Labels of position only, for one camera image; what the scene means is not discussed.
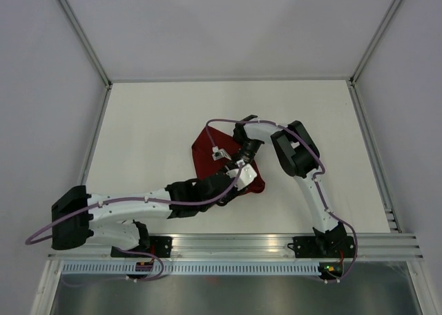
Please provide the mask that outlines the dark red cloth napkin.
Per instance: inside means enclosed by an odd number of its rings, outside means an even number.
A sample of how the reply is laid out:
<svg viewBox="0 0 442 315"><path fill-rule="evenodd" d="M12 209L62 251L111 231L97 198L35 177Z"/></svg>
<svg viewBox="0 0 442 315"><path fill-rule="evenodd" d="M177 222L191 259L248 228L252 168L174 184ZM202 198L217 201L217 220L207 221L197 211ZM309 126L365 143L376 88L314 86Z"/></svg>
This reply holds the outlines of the dark red cloth napkin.
<svg viewBox="0 0 442 315"><path fill-rule="evenodd" d="M215 144L218 145L219 148L224 149L231 158L241 149L241 146L235 142L230 135L211 126L209 127L209 131ZM218 172L228 161L228 159L225 158L214 160L212 157L212 148L213 146L209 136L205 129L203 129L191 146L195 173L199 179L209 177ZM251 165L258 175L249 185L246 193L262 193L265 189L265 181L262 179L256 162L253 161Z"/></svg>

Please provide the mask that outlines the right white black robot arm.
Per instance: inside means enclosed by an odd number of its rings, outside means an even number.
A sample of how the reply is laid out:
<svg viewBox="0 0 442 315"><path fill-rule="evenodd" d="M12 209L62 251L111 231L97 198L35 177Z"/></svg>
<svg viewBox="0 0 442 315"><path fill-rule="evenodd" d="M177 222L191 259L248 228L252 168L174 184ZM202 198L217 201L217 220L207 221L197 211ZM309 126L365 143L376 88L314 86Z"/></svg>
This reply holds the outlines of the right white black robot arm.
<svg viewBox="0 0 442 315"><path fill-rule="evenodd" d="M329 204L321 180L325 167L303 123L296 120L288 125L280 125L260 121L256 115L250 115L235 123L233 138L242 145L245 153L257 150L261 144L273 146L280 166L296 181L309 208L315 255L319 258L340 256L347 232Z"/></svg>

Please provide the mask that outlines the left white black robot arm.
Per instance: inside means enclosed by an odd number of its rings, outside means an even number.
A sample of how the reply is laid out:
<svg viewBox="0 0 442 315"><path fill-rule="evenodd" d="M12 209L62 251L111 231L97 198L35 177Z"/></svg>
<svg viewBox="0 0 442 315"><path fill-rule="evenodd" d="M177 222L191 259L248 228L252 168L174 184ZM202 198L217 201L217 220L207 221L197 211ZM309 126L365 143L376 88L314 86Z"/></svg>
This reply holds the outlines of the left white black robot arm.
<svg viewBox="0 0 442 315"><path fill-rule="evenodd" d="M75 186L51 207L51 247L65 251L98 244L145 256L151 248L145 220L193 218L212 207L223 207L242 195L255 177L246 166L121 197L90 194L84 185Z"/></svg>

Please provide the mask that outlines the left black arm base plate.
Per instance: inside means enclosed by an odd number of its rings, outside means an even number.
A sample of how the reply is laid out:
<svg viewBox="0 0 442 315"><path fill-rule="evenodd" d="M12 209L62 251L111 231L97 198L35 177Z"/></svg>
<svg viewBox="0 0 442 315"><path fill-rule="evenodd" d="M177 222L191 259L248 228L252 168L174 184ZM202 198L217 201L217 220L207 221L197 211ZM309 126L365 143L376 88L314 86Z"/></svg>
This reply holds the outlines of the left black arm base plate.
<svg viewBox="0 0 442 315"><path fill-rule="evenodd" d="M147 240L140 240L138 246L126 251L112 247L110 256L111 258L149 258L150 255L154 255L158 258L170 258L172 241L172 237L169 236L151 236Z"/></svg>

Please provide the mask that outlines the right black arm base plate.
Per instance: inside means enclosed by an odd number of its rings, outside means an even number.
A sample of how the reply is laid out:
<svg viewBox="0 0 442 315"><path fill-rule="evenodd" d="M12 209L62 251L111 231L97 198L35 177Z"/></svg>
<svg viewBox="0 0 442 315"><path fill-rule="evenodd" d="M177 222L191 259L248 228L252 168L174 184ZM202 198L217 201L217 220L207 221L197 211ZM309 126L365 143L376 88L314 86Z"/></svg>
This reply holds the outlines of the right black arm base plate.
<svg viewBox="0 0 442 315"><path fill-rule="evenodd" d="M296 258L353 258L356 253L354 239L345 237L340 242L327 243L314 236L296 236L292 238L291 246Z"/></svg>

